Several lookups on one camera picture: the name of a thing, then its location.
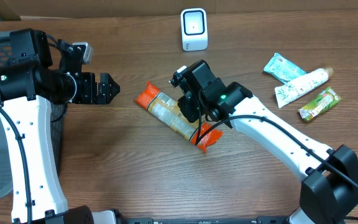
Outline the teal wet wipes packet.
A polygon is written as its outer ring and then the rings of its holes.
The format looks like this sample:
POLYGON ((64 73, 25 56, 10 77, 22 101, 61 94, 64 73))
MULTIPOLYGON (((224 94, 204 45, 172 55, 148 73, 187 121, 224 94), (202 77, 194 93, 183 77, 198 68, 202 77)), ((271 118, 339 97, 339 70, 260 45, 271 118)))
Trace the teal wet wipes packet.
POLYGON ((284 84, 306 74, 299 66, 276 52, 264 67, 264 72, 272 75, 284 84))

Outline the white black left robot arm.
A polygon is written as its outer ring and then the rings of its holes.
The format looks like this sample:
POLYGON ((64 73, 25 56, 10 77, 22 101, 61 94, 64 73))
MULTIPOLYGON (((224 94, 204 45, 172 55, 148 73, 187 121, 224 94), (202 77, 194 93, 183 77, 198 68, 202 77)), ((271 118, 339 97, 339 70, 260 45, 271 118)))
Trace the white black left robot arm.
POLYGON ((110 74, 84 72, 93 49, 34 29, 0 38, 11 58, 0 67, 0 119, 6 135, 13 184, 13 223, 116 223, 113 210, 70 208, 58 180, 52 146, 55 105, 107 105, 119 93, 110 74))

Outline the green snack packet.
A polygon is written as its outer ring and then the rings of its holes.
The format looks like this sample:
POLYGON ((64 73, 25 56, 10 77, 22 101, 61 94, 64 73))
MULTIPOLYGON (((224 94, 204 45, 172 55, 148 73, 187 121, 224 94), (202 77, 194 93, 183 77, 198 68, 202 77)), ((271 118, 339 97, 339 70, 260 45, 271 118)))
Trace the green snack packet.
POLYGON ((327 112, 341 101, 341 97, 329 86, 298 110, 303 121, 309 122, 327 112))

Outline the red spaghetti packet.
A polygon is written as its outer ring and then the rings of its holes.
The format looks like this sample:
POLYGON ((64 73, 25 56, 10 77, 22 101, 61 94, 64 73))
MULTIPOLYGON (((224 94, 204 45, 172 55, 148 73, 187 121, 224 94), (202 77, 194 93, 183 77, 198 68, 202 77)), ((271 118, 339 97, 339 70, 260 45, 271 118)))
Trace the red spaghetti packet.
MULTIPOLYGON (((198 134, 198 119, 194 123, 190 123, 181 113, 178 103, 150 81, 147 82, 145 90, 134 101, 170 129, 195 145, 198 134)), ((211 124, 202 121, 200 137, 211 127, 211 124)), ((222 136, 222 131, 214 129, 201 139, 197 147, 207 153, 207 147, 217 143, 222 136)))

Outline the white tube gold cap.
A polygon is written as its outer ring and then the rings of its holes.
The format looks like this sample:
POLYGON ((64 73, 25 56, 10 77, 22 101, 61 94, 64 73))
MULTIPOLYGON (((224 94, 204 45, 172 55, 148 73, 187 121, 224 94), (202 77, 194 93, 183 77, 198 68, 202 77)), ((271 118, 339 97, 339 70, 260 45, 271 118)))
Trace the white tube gold cap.
POLYGON ((323 83, 332 79, 332 67, 318 68, 310 73, 297 77, 288 83, 275 87, 275 96, 279 108, 301 98, 323 83))

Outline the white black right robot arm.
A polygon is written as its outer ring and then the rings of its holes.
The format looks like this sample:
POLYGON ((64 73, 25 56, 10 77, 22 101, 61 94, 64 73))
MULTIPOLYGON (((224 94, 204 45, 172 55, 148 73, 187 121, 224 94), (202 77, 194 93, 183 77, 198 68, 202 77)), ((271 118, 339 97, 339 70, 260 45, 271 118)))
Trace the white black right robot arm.
POLYGON ((283 223, 344 223, 358 205, 358 158, 345 145, 334 150, 269 111, 238 82, 225 85, 204 60, 183 66, 170 80, 183 96, 178 106, 193 123, 202 115, 243 133, 285 164, 301 184, 299 207, 283 223))

